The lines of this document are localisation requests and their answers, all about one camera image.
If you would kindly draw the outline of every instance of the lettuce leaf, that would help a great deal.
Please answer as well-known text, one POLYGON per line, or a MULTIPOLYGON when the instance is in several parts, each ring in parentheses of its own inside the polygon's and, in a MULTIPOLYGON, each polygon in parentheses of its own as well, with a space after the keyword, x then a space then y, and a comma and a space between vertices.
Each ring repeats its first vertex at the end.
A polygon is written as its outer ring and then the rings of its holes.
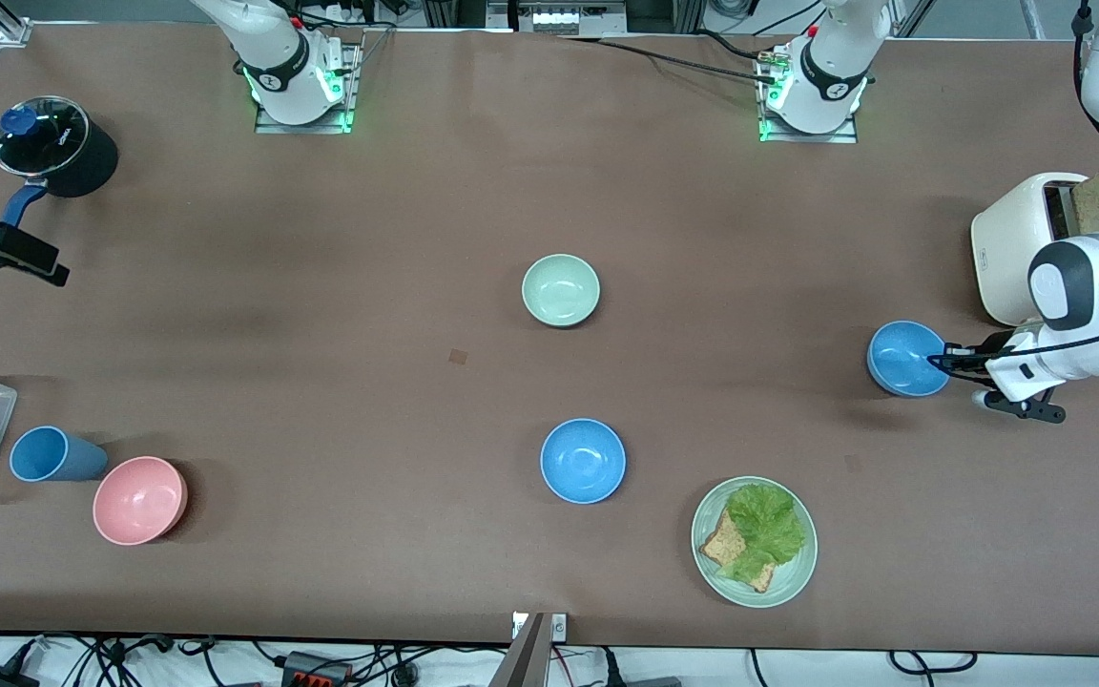
POLYGON ((761 577, 766 564, 771 564, 771 562, 775 562, 775 558, 761 549, 745 549, 736 561, 720 567, 720 575, 728 579, 735 579, 737 583, 751 583, 761 577))
POLYGON ((795 499, 781 488, 769 484, 741 487, 728 497, 728 514, 745 539, 750 566, 767 556, 782 565, 803 547, 803 523, 795 514, 795 499))

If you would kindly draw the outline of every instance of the light green bowl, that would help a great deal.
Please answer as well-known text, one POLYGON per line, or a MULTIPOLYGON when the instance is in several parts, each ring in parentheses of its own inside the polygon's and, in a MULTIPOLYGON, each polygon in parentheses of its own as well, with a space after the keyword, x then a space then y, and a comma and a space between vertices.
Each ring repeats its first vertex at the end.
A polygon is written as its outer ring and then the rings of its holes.
POLYGON ((524 274, 524 308, 550 326, 584 322, 601 299, 601 279, 592 265, 576 256, 555 254, 532 263, 524 274))
POLYGON ((721 597, 751 609, 768 609, 771 606, 788 603, 795 598, 803 587, 812 579, 812 570, 817 567, 817 528, 812 525, 812 517, 808 514, 808 509, 799 497, 793 495, 781 484, 766 479, 764 477, 735 477, 721 483, 712 488, 710 495, 702 497, 702 502, 698 505, 698 511, 693 512, 693 525, 690 528, 690 543, 693 546, 693 562, 698 564, 698 572, 711 588, 719 591, 721 597), (737 488, 746 487, 748 484, 768 484, 771 487, 781 488, 791 495, 795 501, 795 514, 803 524, 803 547, 799 550, 797 556, 775 568, 775 577, 770 578, 770 588, 759 595, 748 584, 737 583, 735 579, 728 579, 720 575, 720 564, 702 555, 698 549, 706 543, 707 536, 714 532, 715 524, 720 522, 720 514, 728 506, 728 497, 732 496, 737 488))

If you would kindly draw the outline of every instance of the pink bowl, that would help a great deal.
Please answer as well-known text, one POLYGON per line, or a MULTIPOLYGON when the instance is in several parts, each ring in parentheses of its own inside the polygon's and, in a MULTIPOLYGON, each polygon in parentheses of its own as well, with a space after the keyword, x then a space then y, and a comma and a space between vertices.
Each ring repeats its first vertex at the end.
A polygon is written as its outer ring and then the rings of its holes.
POLYGON ((104 476, 96 490, 91 519, 104 539, 134 546, 171 530, 188 499, 185 478, 169 462, 138 456, 104 476))

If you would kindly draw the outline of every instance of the bowl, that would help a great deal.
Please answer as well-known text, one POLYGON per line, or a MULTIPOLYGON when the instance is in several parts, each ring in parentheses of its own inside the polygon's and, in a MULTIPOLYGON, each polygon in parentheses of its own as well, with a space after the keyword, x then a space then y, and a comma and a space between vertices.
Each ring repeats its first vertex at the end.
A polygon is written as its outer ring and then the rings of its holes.
POLYGON ((625 447, 615 431, 595 419, 555 426, 541 446, 541 477, 564 501, 608 499, 625 477, 625 447))
POLYGON ((601 279, 592 265, 559 253, 532 263, 520 290, 532 317, 550 326, 571 326, 597 309, 601 279))
POLYGON ((185 478, 164 458, 138 456, 115 466, 97 488, 91 518, 113 544, 144 544, 171 530, 189 499, 185 478))
POLYGON ((944 352, 944 341, 919 322, 881 326, 867 346, 867 369, 890 395, 931 396, 947 384, 947 375, 928 362, 944 352))
POLYGON ((808 514, 808 509, 803 508, 803 501, 789 488, 764 477, 735 477, 721 483, 708 491, 707 496, 702 496, 697 511, 693 511, 690 546, 693 549, 693 562, 698 564, 698 572, 702 574, 702 579, 706 579, 707 584, 710 584, 711 588, 719 591, 724 599, 750 609, 769 609, 773 606, 788 603, 793 599, 812 579, 812 570, 817 567, 817 551, 819 551, 817 549, 817 528, 812 523, 811 514, 808 514), (769 589, 764 595, 754 591, 754 588, 750 587, 748 584, 723 577, 720 575, 720 564, 699 552, 699 549, 706 543, 707 536, 714 532, 714 527, 720 521, 723 509, 728 508, 728 497, 732 496, 737 488, 748 486, 748 484, 766 484, 766 486, 781 488, 791 495, 791 500, 795 501, 795 514, 803 524, 803 547, 793 558, 775 568, 775 577, 770 578, 769 589))

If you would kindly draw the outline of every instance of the lid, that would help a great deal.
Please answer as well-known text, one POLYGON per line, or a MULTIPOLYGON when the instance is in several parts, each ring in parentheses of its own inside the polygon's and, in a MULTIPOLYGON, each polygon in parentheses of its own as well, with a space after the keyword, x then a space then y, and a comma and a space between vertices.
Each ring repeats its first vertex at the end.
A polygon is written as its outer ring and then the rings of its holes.
POLYGON ((78 156, 87 136, 87 112, 75 101, 25 100, 0 117, 0 168, 19 176, 55 173, 78 156))

